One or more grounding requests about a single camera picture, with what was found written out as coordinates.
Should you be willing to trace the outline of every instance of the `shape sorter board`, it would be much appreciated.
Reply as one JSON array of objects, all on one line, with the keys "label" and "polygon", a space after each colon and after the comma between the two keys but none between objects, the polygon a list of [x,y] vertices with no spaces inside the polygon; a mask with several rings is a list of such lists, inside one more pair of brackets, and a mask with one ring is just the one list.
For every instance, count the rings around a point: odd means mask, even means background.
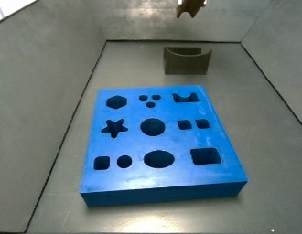
[{"label": "shape sorter board", "polygon": [[231,197],[248,182],[202,86],[99,91],[79,190],[89,207]]}]

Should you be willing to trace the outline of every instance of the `small circular hole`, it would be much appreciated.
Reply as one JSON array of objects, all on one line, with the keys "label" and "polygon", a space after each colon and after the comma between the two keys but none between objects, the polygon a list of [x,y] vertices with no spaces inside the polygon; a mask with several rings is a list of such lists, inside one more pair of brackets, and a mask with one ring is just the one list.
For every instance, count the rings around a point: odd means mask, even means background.
[{"label": "small circular hole", "polygon": [[123,155],[119,159],[118,159],[118,166],[121,168],[127,168],[130,167],[133,164],[133,158],[129,155]]},{"label": "small circular hole", "polygon": [[162,96],[161,96],[161,95],[153,95],[153,99],[154,99],[154,100],[161,100],[161,99],[162,99]]},{"label": "small circular hole", "polygon": [[141,95],[141,96],[139,96],[139,99],[141,99],[142,101],[146,101],[146,100],[149,99],[149,97],[147,97],[147,95]]},{"label": "small circular hole", "polygon": [[147,103],[147,106],[149,106],[150,108],[154,108],[154,107],[155,107],[155,102],[149,102],[149,103]]}]

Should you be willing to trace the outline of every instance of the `small square hole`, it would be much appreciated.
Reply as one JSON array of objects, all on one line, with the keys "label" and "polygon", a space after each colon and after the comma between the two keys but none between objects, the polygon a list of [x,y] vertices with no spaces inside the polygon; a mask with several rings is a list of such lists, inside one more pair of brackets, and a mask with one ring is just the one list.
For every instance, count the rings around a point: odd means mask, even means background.
[{"label": "small square hole", "polygon": [[191,121],[178,121],[182,130],[193,129]]},{"label": "small square hole", "polygon": [[110,167],[110,157],[102,156],[95,158],[94,169],[95,170],[107,170]]},{"label": "small square hole", "polygon": [[195,123],[199,129],[210,128],[209,120],[197,120]]}]

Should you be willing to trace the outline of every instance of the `rectangular hole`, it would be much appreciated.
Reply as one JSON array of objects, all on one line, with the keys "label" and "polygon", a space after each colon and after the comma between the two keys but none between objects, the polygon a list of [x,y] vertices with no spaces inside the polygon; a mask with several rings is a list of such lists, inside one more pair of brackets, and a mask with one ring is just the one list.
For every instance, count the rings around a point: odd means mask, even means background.
[{"label": "rectangular hole", "polygon": [[193,149],[191,155],[194,163],[197,165],[211,165],[219,164],[222,162],[222,158],[217,148]]}]

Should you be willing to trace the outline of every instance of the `hexagon-shaped hole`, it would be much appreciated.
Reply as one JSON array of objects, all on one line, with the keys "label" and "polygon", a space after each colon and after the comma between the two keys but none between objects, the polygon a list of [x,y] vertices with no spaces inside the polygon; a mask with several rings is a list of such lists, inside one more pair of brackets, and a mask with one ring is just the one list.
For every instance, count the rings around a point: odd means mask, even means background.
[{"label": "hexagon-shaped hole", "polygon": [[107,99],[107,106],[114,109],[121,109],[127,105],[127,99],[123,96],[114,96]]}]

